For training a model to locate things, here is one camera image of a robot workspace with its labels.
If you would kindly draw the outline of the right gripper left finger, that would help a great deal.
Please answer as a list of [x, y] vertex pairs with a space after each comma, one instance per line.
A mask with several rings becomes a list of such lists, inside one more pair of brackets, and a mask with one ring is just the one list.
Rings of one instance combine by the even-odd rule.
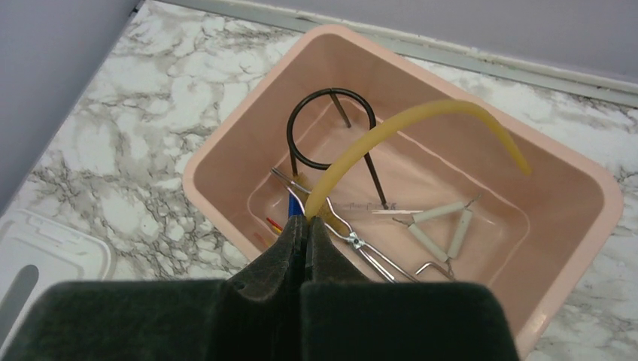
[[305, 218], [228, 279], [49, 288], [6, 360], [300, 360]]

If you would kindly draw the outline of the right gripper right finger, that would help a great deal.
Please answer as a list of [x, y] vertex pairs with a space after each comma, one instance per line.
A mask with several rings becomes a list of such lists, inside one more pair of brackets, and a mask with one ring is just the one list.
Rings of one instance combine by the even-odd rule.
[[466, 282], [333, 281], [327, 228], [309, 221], [313, 278], [301, 287], [303, 360], [517, 360], [494, 294]]

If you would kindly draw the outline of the red yellow green spoon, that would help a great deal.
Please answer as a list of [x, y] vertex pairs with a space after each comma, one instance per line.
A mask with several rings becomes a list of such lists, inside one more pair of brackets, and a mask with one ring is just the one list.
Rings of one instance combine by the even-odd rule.
[[276, 234], [276, 235], [280, 235], [283, 231], [283, 227], [280, 226], [276, 221], [274, 221], [272, 218], [267, 217], [266, 221], [269, 223], [269, 225], [271, 226], [272, 231]]

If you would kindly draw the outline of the yellow rubber tube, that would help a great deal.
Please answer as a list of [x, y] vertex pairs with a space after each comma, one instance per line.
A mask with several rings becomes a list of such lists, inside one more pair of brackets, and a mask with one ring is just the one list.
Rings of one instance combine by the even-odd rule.
[[322, 174], [313, 187], [304, 205], [307, 220], [316, 217], [327, 200], [328, 195], [343, 176], [370, 150], [405, 128], [431, 117], [448, 114], [466, 114], [482, 121], [505, 147], [525, 175], [532, 173], [529, 162], [520, 151], [512, 136], [501, 123], [482, 106], [462, 100], [437, 100], [417, 105], [402, 111], [385, 120], [381, 125], [369, 130], [356, 140], [332, 165]]

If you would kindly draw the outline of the metal crucible tongs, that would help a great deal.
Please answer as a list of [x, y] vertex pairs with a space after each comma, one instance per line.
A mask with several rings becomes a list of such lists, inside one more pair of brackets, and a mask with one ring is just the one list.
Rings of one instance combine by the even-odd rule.
[[[305, 187], [296, 178], [290, 178], [277, 168], [271, 168], [270, 172], [284, 185], [286, 190], [294, 193], [298, 198], [305, 214], [305, 202], [311, 194], [311, 190]], [[333, 207], [333, 203], [328, 197], [316, 214], [324, 222], [325, 227], [336, 238], [348, 244], [350, 248], [366, 262], [378, 275], [386, 281], [396, 283], [395, 275], [384, 267], [385, 264], [397, 271], [408, 281], [418, 282], [418, 280], [398, 266], [394, 261], [385, 256], [380, 250], [375, 248], [369, 242], [363, 240], [354, 230], [352, 225], [343, 217], [338, 215]]]

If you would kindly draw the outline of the pink plastic bin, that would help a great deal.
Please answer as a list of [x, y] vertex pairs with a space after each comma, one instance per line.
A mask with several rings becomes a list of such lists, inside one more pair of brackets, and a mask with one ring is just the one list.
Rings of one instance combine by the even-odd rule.
[[[270, 172], [290, 173], [287, 121], [310, 93], [349, 89], [378, 122], [440, 99], [477, 102], [433, 73], [342, 26], [303, 35], [191, 157], [188, 199], [248, 258], [273, 241], [287, 191]], [[532, 168], [524, 175], [475, 117], [450, 114], [392, 135], [371, 155], [387, 201], [425, 210], [472, 201], [457, 279], [488, 286], [526, 357], [612, 234], [623, 196], [602, 166], [493, 106]]]

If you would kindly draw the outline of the black wire tripod stand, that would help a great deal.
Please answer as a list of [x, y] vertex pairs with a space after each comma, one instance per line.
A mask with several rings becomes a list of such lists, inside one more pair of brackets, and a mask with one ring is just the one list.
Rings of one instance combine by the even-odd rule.
[[[286, 124], [290, 169], [294, 176], [309, 170], [317, 181], [338, 153], [378, 124], [371, 104], [353, 90], [328, 87], [306, 95], [293, 108]], [[370, 153], [330, 193], [337, 203], [390, 203]]]

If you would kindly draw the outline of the white plastic tray lid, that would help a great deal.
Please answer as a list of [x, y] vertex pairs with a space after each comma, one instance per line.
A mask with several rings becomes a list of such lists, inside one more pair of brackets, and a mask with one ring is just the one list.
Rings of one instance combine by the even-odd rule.
[[32, 304], [51, 286], [107, 280], [114, 252], [104, 241], [18, 209], [1, 218], [1, 353]]

